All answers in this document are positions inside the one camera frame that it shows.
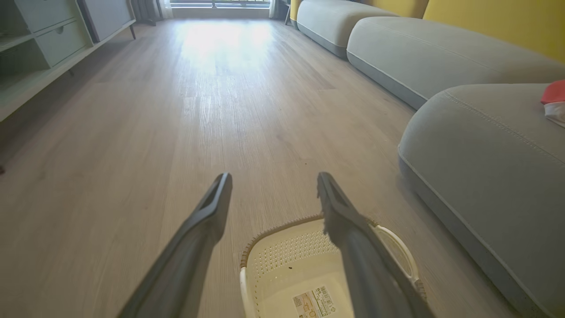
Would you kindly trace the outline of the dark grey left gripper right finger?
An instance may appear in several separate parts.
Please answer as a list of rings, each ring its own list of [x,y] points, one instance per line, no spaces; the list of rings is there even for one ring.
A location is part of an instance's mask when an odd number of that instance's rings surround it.
[[[328,172],[317,176],[324,232],[342,255],[357,318],[432,318],[428,304]]]

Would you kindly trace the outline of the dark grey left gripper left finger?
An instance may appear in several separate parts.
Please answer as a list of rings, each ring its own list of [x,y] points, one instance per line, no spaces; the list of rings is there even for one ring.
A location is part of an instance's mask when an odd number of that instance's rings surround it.
[[[233,179],[214,179],[139,286],[119,312],[120,318],[195,318],[212,252],[222,239]]]

